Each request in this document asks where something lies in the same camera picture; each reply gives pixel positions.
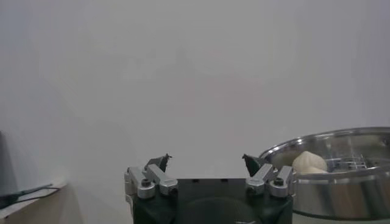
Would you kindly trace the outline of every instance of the steel pot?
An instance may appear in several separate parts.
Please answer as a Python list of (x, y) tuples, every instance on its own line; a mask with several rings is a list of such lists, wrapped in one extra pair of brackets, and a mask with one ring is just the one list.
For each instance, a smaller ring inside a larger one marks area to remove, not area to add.
[(329, 173), (296, 174), (294, 211), (334, 220), (390, 218), (390, 128), (369, 127), (304, 136), (260, 157), (276, 168), (302, 152), (326, 160)]

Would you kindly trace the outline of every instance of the dumpling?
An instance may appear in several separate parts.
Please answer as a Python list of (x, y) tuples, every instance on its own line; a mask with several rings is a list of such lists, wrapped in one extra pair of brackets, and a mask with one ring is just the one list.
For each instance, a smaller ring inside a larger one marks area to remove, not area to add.
[(302, 173), (309, 167), (314, 167), (323, 171), (328, 170), (327, 162), (324, 159), (308, 151), (302, 152), (292, 163), (292, 168), (297, 173)]

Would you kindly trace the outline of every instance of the black cable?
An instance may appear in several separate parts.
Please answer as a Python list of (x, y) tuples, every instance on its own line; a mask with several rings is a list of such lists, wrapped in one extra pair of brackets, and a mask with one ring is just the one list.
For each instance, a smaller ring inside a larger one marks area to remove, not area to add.
[(57, 188), (57, 187), (44, 187), (41, 190), (46, 190), (46, 189), (48, 189), (48, 190), (52, 189), (52, 190), (55, 190), (55, 191), (51, 192), (50, 194), (44, 195), (44, 196), (27, 198), (27, 199), (23, 199), (23, 200), (20, 200), (20, 201), (16, 201), (16, 202), (12, 203), (11, 205), (14, 205), (14, 204), (17, 204), (17, 203), (21, 203), (21, 202), (25, 202), (25, 201), (31, 201), (31, 200), (35, 200), (35, 199), (46, 198), (48, 196), (51, 196), (51, 195), (55, 194), (56, 192), (58, 192), (60, 190), (60, 188)]

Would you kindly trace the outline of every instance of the white wall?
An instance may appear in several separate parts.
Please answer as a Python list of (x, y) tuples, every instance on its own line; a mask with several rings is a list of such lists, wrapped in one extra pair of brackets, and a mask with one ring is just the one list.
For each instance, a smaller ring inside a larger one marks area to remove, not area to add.
[(390, 125), (389, 9), (387, 0), (2, 0), (0, 129), (16, 183), (70, 182), (9, 222), (129, 223), (129, 165), (168, 152), (175, 177), (245, 177), (243, 153)]

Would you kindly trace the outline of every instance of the black device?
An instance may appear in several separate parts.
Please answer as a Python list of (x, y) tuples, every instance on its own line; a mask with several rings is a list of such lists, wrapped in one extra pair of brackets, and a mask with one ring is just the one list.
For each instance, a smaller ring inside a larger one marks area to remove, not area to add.
[(293, 170), (244, 155), (249, 178), (174, 179), (170, 156), (125, 173), (134, 224), (291, 224)]

